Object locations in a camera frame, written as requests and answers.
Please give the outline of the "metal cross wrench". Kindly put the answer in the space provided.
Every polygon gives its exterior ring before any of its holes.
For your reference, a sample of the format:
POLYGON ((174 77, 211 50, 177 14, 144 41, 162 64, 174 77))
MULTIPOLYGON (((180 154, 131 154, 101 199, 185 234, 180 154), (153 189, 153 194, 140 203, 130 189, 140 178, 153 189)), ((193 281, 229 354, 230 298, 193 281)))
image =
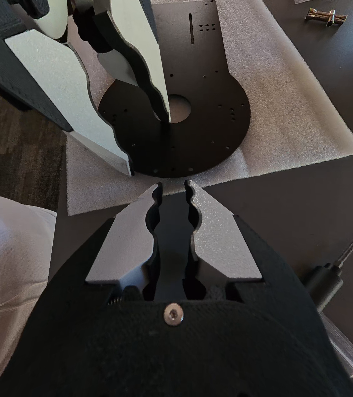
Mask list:
POLYGON ((335 9, 331 9, 328 12, 319 11, 315 8, 310 8, 305 21, 320 21, 326 23, 327 27, 337 25, 341 26, 346 20, 348 15, 338 14, 335 9))

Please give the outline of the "clear plastic bag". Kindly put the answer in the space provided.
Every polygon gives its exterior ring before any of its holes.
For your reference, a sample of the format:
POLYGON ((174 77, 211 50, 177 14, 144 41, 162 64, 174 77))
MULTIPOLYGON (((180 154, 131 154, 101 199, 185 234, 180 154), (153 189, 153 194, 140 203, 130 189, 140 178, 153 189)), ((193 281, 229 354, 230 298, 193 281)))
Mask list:
POLYGON ((350 378, 353 378, 353 344, 322 312, 319 315, 333 349, 350 378))

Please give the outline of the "dark desk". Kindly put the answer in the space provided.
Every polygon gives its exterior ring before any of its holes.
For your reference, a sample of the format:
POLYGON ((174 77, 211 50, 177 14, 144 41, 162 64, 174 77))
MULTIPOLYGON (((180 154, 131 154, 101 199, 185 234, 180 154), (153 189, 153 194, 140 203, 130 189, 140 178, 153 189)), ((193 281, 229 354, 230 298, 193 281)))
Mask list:
MULTIPOLYGON (((353 1, 265 1, 353 132, 353 1), (327 27, 310 8, 348 15, 327 27)), ((353 156, 206 188, 243 218, 299 276, 353 240, 353 156)), ((353 254, 325 314, 353 343, 353 254)))

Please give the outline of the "black screwdriver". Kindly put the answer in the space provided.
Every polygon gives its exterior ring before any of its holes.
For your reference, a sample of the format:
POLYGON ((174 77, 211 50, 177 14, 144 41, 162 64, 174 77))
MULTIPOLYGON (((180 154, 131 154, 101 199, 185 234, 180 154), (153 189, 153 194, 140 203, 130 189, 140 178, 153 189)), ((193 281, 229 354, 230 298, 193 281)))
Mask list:
POLYGON ((332 263, 316 266, 303 280, 303 285, 320 313, 343 286, 342 266, 353 252, 353 241, 332 263))

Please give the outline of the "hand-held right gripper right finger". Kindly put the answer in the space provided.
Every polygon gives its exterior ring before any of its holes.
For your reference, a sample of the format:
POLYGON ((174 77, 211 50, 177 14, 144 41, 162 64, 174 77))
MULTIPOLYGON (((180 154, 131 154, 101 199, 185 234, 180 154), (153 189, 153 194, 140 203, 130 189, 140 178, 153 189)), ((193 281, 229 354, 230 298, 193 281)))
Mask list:
POLYGON ((229 283, 261 281, 262 274, 234 215, 192 180, 185 180, 190 237, 187 281, 229 283))

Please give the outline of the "black metal plate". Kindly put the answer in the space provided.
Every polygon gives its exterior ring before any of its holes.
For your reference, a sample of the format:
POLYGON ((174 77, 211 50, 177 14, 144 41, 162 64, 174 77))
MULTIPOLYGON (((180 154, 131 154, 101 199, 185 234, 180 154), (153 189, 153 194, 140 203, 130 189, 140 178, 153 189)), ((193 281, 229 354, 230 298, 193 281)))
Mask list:
POLYGON ((184 97, 189 116, 165 125, 144 91, 114 81, 99 104, 136 174, 177 178, 213 168, 241 145, 250 123, 248 97, 229 73, 215 1, 153 5, 170 95, 184 97))

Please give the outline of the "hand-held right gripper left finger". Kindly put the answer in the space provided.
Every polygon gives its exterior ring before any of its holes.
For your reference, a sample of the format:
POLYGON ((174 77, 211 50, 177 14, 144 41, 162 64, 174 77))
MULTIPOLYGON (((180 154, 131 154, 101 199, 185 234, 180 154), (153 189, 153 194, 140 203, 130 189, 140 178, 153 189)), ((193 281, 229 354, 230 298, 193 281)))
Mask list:
POLYGON ((154 282, 162 183, 150 186, 114 217, 85 279, 88 284, 149 285, 154 282))

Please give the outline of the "white foam sheet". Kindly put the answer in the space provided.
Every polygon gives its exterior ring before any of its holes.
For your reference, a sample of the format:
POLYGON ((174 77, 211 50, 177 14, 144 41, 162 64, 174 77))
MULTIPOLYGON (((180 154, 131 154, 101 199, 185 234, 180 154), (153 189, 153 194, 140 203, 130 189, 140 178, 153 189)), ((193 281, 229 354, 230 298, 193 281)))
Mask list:
POLYGON ((353 133, 263 1, 217 1, 232 76, 248 94, 248 134, 231 157, 192 176, 128 177, 67 138, 69 216, 127 204, 161 181, 165 195, 353 155, 353 133))

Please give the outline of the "person's white clothing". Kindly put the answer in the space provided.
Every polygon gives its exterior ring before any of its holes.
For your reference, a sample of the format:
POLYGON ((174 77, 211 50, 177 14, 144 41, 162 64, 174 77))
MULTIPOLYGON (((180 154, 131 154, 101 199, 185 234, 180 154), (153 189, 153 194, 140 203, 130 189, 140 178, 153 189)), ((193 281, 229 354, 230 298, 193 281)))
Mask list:
POLYGON ((56 217, 0 197, 0 375, 47 285, 56 217))

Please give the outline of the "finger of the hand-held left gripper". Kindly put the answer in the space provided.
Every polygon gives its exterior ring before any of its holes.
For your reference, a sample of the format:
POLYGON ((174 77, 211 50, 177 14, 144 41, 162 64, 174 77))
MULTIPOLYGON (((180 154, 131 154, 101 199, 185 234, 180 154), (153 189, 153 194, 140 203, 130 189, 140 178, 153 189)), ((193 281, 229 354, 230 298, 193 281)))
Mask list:
POLYGON ((101 66, 116 80, 144 91, 158 119, 170 123, 162 59, 150 2, 94 1, 94 23, 111 50, 98 54, 101 66))
POLYGON ((74 49, 33 29, 5 43, 68 122, 69 136, 117 171, 133 176, 129 155, 93 103, 87 72, 74 49))

